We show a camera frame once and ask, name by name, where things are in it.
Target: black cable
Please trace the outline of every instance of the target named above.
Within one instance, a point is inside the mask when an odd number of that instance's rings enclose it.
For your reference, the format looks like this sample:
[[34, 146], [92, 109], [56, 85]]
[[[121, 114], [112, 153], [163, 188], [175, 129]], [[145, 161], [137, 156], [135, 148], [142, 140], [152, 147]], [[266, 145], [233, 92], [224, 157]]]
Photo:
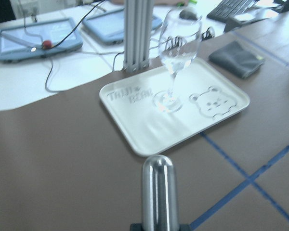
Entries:
[[88, 13], [85, 14], [85, 16], [83, 16], [83, 18], [77, 23], [77, 25], [74, 27], [74, 29], [67, 35], [65, 36], [65, 38], [63, 38], [60, 42], [58, 42], [56, 45], [52, 46], [52, 48], [55, 48], [59, 45], [61, 45], [71, 34], [73, 34], [73, 32], [77, 29], [77, 27], [81, 24], [81, 22], [96, 8], [98, 7], [100, 4], [102, 4], [105, 0], [102, 0], [100, 3], [96, 4]]
[[[83, 4], [83, 6], [93, 6], [93, 3]], [[96, 8], [97, 8], [98, 10], [103, 11], [104, 13], [107, 12], [107, 10], [106, 10], [105, 8], [101, 7], [101, 6], [97, 6]]]

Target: glass base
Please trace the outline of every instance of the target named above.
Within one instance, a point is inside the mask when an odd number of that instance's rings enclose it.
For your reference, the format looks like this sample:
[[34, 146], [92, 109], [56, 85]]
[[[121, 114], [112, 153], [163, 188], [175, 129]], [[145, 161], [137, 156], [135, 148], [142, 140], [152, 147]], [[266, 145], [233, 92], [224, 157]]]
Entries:
[[161, 112], [176, 112], [181, 109], [182, 103], [176, 96], [170, 96], [166, 90], [160, 91], [153, 97], [153, 103]]

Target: wine glass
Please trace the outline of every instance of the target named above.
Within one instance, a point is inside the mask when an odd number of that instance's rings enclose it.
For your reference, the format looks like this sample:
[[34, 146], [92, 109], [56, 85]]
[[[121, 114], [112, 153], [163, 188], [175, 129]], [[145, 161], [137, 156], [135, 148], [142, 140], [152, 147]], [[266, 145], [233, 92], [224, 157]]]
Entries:
[[174, 91], [178, 72], [189, 66], [197, 56], [201, 38], [201, 17], [194, 9], [179, 7], [170, 10], [164, 20], [158, 42], [158, 53], [171, 75], [168, 90], [158, 92], [153, 103], [163, 112], [176, 112], [182, 102]]

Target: gray cloth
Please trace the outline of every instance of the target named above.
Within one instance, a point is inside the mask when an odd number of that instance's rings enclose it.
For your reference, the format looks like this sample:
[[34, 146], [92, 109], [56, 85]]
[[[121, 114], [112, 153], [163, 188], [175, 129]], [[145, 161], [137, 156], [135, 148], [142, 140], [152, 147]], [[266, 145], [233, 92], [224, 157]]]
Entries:
[[240, 78], [247, 78], [264, 63], [264, 59], [257, 58], [236, 41], [214, 51], [209, 60]]

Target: metal cylinder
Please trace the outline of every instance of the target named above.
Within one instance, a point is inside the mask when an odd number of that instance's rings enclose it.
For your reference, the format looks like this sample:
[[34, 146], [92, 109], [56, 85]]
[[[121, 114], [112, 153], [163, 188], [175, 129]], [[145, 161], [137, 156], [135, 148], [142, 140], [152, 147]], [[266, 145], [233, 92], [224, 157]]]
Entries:
[[142, 172], [144, 231], [178, 231], [178, 203], [175, 169], [163, 155], [145, 161]]

